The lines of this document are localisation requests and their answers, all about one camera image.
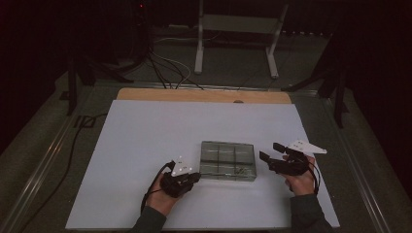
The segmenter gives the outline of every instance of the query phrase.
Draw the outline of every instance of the hand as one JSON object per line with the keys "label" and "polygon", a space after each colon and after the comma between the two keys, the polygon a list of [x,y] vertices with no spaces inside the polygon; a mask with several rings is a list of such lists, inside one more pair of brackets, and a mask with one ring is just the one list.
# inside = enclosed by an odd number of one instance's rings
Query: hand
{"label": "hand", "polygon": [[167,195],[160,187],[160,181],[163,178],[163,174],[157,178],[151,191],[154,191],[149,195],[146,206],[150,206],[155,210],[161,212],[164,216],[169,215],[173,206],[180,200],[179,198],[173,198]]}
{"label": "hand", "polygon": [[[313,164],[315,164],[315,158],[306,155],[309,160],[309,169],[313,170]],[[287,155],[284,155],[283,158],[286,160],[288,159]],[[309,171],[306,171],[300,176],[289,176],[285,174],[281,174],[285,180],[285,184],[289,186],[295,196],[301,196],[306,194],[313,194],[315,193],[314,187],[314,178]]]}

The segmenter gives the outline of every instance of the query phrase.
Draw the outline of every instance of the transparent box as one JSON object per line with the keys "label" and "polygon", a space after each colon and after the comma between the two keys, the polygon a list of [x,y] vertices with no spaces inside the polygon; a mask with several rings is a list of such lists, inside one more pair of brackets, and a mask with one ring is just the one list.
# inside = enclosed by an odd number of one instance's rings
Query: transparent box
{"label": "transparent box", "polygon": [[254,146],[228,142],[202,142],[202,179],[253,182],[257,177]]}

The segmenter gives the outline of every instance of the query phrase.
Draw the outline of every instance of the dark background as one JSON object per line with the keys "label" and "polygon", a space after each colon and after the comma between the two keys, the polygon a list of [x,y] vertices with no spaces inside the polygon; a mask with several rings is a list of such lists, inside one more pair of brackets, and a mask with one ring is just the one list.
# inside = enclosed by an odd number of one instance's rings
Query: dark background
{"label": "dark background", "polygon": [[[81,48],[87,53],[113,62],[122,56],[124,48],[119,44],[124,43],[119,41],[130,37],[113,37],[120,34],[114,30],[121,31],[131,21],[130,14],[121,9],[139,1],[116,1],[119,9],[114,2],[0,2],[0,151],[53,93],[54,81],[67,70],[69,42],[82,42]],[[197,1],[146,2],[151,23],[156,26],[193,27],[197,23]],[[268,6],[258,10],[247,0],[233,2],[205,1],[205,10],[271,16],[271,9],[280,4],[262,3]],[[118,14],[114,17],[102,4],[112,4],[109,9]],[[283,29],[287,34],[304,32],[330,37],[316,71],[327,68],[329,61],[336,58],[349,67],[347,86],[354,91],[363,114],[412,197],[408,181],[412,165],[410,12],[412,3],[401,0],[291,0]]]}

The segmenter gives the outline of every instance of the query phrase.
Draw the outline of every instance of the dark sleeve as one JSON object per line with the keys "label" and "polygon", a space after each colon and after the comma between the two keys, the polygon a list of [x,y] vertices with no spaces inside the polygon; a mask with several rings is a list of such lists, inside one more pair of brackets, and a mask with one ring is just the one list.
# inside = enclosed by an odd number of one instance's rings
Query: dark sleeve
{"label": "dark sleeve", "polygon": [[137,219],[136,224],[128,231],[128,233],[160,232],[164,222],[166,222],[166,216],[159,211],[146,206],[139,219]]}
{"label": "dark sleeve", "polygon": [[292,233],[333,232],[315,194],[291,198]]}

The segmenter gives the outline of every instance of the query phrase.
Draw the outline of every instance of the wooden edge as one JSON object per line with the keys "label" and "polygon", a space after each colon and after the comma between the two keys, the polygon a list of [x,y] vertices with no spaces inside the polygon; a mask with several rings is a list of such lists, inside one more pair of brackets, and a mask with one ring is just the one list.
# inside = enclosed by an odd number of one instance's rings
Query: wooden edge
{"label": "wooden edge", "polygon": [[153,100],[217,103],[290,104],[286,92],[238,91],[238,90],[193,90],[152,89],[126,87],[119,91],[118,100]]}

